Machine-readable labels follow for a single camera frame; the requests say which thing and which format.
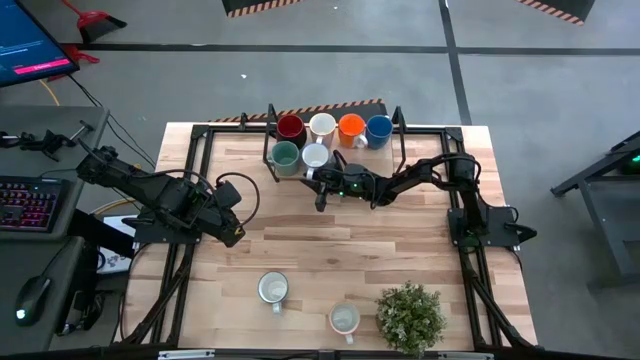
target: butcher block tabletop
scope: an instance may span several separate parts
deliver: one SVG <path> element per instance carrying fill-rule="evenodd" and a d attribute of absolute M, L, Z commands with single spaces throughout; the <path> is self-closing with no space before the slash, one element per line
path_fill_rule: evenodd
<path fill-rule="evenodd" d="M 168 123 L 157 170 L 184 168 L 193 123 Z M 489 129 L 463 126 L 466 151 L 482 164 L 480 189 L 493 205 L 504 205 Z M 201 141 L 194 169 L 200 168 Z M 334 147 L 339 146 L 336 137 Z M 370 210 L 359 199 L 330 196 L 325 212 L 315 210 L 315 193 L 299 181 L 274 182 L 262 163 L 264 135 L 216 134 L 207 178 L 235 171 L 252 177 L 260 188 L 256 217 L 245 226 L 245 238 L 226 248 L 204 236 L 191 270 L 179 346 L 181 348 L 351 349 L 387 350 L 380 336 L 375 300 L 381 290 L 410 280 L 441 294 L 447 318 L 444 341 L 435 350 L 473 350 L 460 258 L 449 240 L 446 211 L 449 196 L 430 184 L 407 191 L 389 206 Z M 407 164 L 442 153 L 440 139 L 406 136 Z M 401 160 L 397 136 L 381 150 L 340 149 L 348 162 L 390 176 Z M 251 184 L 229 177 L 243 199 L 234 207 L 242 221 L 255 206 Z M 136 258 L 125 305 L 125 336 L 143 319 L 158 296 L 168 246 L 148 246 Z M 522 273 L 514 254 L 487 248 L 493 293 L 520 334 L 536 336 Z M 280 271 L 289 281 L 282 315 L 257 293 L 260 277 Z M 328 321 L 331 307 L 346 301 L 362 316 L 347 345 Z M 164 336 L 173 313 L 169 304 Z M 487 314 L 478 298 L 483 335 Z"/>

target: yellow and black striped tape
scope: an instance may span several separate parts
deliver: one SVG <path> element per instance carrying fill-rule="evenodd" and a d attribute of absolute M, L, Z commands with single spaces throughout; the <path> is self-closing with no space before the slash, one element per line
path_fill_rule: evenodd
<path fill-rule="evenodd" d="M 291 115 L 291 114 L 304 114 L 304 113 L 308 113 L 308 112 L 327 111 L 327 110 L 331 110 L 331 109 L 340 109 L 340 108 L 344 108 L 344 107 L 370 105 L 370 104 L 384 104 L 384 100 L 382 100 L 382 99 L 369 99 L 369 100 L 353 101 L 353 102 L 331 104 L 331 105 L 309 106 L 309 107 L 306 107 L 306 108 L 299 108 L 299 109 L 289 109 L 289 110 L 280 111 L 278 113 L 278 116 Z M 253 114 L 251 116 L 247 116 L 249 121 L 256 121 L 256 122 L 264 121 L 264 119 L 266 119 L 266 117 L 267 117 L 267 113 L 264 113 L 264 114 Z M 240 122 L 240 116 L 216 119 L 216 120 L 213 120 L 213 122 Z"/>
<path fill-rule="evenodd" d="M 251 5 L 251 6 L 247 6 L 241 9 L 235 9 L 233 11 L 229 11 L 229 13 L 227 13 L 227 17 L 239 17 L 239 16 L 244 16 L 244 15 L 250 15 L 250 14 L 255 14 L 257 12 L 261 12 L 261 11 L 265 11 L 265 10 L 269 10 L 269 9 L 275 9 L 277 7 L 282 7 L 282 6 L 286 6 L 286 5 L 291 5 L 291 4 L 295 4 L 298 2 L 301 2 L 302 0 L 273 0 L 273 1 L 266 1 L 263 4 L 258 4 L 258 5 Z"/>
<path fill-rule="evenodd" d="M 545 4 L 542 1 L 537 1 L 537 0 L 516 0 L 521 4 L 524 5 L 528 5 L 531 6 L 534 9 L 538 9 L 540 11 L 543 11 L 549 15 L 555 16 L 557 18 L 560 18 L 561 20 L 564 20 L 566 22 L 570 22 L 572 24 L 578 25 L 578 26 L 582 26 L 584 25 L 584 21 L 580 20 L 579 17 L 574 16 L 572 14 L 569 14 L 568 12 L 564 12 L 562 10 L 558 10 L 556 8 L 554 8 L 553 6 L 549 6 L 547 4 Z"/>

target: monitor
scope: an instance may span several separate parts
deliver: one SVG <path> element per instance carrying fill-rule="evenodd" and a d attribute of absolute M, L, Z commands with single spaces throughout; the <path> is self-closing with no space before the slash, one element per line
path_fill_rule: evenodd
<path fill-rule="evenodd" d="M 0 88 L 69 74 L 78 65 L 16 0 L 0 0 Z"/>

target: gray floor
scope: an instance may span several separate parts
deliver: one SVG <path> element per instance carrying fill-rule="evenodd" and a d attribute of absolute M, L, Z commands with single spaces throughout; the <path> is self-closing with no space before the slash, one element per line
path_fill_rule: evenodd
<path fill-rule="evenodd" d="M 227 19 L 220 2 L 210 0 L 76 3 L 130 22 L 105 42 L 445 45 L 436 0 L 305 0 L 239 19 Z M 79 40 L 73 14 L 58 2 L 27 4 L 60 41 Z M 512 0 L 449 5 L 458 46 L 640 47 L 635 0 L 598 0 L 583 27 Z M 402 105 L 412 123 L 460 124 L 447 55 L 93 55 L 102 62 L 85 66 L 76 78 L 152 156 L 168 121 L 263 112 L 269 102 L 288 108 L 381 97 L 390 106 Z M 461 56 L 460 62 L 471 119 L 490 127 L 506 198 L 519 208 L 521 222 L 539 231 L 523 246 L 522 258 L 540 344 L 638 357 L 640 289 L 587 290 L 588 281 L 613 274 L 607 248 L 579 194 L 555 199 L 548 190 L 638 130 L 640 59 Z M 52 87 L 65 105 L 88 104 L 66 79 Z M 51 99 L 30 83 L 0 90 L 0 104 L 44 105 Z M 111 134 L 103 143 L 120 146 Z M 124 160 L 139 161 L 119 149 Z M 91 210 L 115 199 L 110 191 L 87 187 L 80 207 Z"/>

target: white mug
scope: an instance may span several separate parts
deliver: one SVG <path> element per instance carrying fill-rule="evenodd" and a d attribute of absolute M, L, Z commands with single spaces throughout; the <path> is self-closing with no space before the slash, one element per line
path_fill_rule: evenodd
<path fill-rule="evenodd" d="M 313 172 L 329 162 L 329 149 L 318 143 L 311 143 L 302 149 L 302 161 L 307 165 L 306 178 L 313 180 Z"/>
<path fill-rule="evenodd" d="M 311 139 L 314 143 L 323 144 L 327 149 L 331 149 L 336 125 L 336 119 L 331 116 L 331 114 L 319 113 L 313 115 L 311 120 L 309 120 Z"/>
<path fill-rule="evenodd" d="M 268 272 L 258 282 L 258 295 L 262 301 L 271 304 L 274 314 L 282 314 L 282 301 L 288 292 L 289 282 L 282 273 Z"/>
<path fill-rule="evenodd" d="M 329 323 L 335 332 L 345 336 L 348 345 L 352 345 L 353 332 L 360 325 L 360 312 L 353 304 L 337 303 L 329 313 Z"/>

